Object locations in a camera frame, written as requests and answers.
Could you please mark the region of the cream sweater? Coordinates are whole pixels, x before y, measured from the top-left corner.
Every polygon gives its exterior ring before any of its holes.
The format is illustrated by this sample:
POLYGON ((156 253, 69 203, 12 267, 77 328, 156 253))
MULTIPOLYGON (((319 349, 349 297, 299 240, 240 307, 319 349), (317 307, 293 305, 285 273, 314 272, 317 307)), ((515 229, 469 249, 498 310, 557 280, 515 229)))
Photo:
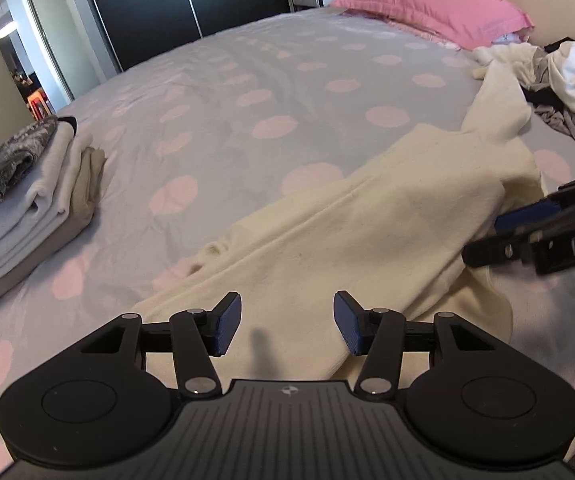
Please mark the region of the cream sweater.
POLYGON ((336 292, 427 321, 452 310, 509 340, 511 306, 462 248, 499 212, 541 194, 519 138, 531 110, 515 76, 488 64, 457 131, 421 124, 349 177, 289 194, 237 221, 188 275, 136 306, 147 322, 242 297, 242 321, 217 361, 222 380, 327 379, 354 373, 333 318, 336 292))

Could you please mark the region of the pile of unfolded clothes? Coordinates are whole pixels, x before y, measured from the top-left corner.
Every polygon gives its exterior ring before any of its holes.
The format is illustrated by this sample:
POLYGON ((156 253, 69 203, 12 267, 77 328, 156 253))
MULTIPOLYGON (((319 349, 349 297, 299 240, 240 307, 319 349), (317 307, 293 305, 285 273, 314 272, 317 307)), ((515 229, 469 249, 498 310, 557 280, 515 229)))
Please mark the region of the pile of unfolded clothes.
POLYGON ((527 42, 493 44, 474 49, 472 56, 481 67, 505 66, 541 120, 575 140, 575 41, 562 41, 552 51, 527 42))

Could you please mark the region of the grey pink-dotted bedspread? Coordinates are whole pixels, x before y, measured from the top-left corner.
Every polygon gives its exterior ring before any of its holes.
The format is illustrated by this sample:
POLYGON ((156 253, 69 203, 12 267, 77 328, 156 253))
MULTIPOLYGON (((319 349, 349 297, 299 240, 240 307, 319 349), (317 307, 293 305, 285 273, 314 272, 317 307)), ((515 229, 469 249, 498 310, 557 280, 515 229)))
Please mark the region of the grey pink-dotted bedspread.
MULTIPOLYGON (((188 275, 200 248, 284 196, 341 180, 417 124, 458 131, 481 81, 462 51, 362 16, 313 10, 207 37, 153 58, 60 112, 107 155, 94 221, 0 299, 0 395, 84 335, 188 275)), ((326 378, 347 356, 332 318, 347 289, 366 307, 372 273, 293 299, 261 271, 245 285, 228 354, 257 344, 233 377, 326 378)), ((512 342, 575 388, 575 269, 539 280, 493 274, 512 303, 512 342)), ((575 442, 571 454, 575 453, 575 442)), ((0 438, 0 469, 10 462, 0 438)))

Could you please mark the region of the pink pillow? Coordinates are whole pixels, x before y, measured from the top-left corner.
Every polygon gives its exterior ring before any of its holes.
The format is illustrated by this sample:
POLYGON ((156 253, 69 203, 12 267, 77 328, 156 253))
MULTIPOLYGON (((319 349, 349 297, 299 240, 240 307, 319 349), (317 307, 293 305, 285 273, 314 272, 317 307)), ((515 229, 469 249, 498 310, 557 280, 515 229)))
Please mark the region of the pink pillow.
POLYGON ((331 5, 424 29, 466 50, 534 29, 529 15, 508 0, 332 0, 331 5))

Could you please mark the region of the white folded towel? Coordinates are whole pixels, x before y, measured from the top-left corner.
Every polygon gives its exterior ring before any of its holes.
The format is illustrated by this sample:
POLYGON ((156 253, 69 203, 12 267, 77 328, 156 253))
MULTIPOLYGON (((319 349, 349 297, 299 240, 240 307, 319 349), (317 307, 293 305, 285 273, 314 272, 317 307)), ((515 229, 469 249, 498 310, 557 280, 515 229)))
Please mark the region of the white folded towel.
POLYGON ((34 203, 22 220, 0 238, 0 278, 65 222, 82 153, 91 142, 89 133, 79 134, 71 126, 59 126, 29 174, 5 196, 7 200, 12 194, 32 193, 34 203))

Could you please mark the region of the dark floral folded garment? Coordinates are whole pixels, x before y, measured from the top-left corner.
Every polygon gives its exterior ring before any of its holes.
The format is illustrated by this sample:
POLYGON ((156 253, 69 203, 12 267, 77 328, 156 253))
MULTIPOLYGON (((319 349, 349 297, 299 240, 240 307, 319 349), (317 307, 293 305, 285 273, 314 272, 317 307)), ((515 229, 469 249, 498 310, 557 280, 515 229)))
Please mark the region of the dark floral folded garment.
POLYGON ((38 162, 59 126, 77 131, 72 116, 48 116, 19 130, 0 146, 0 203, 38 162))

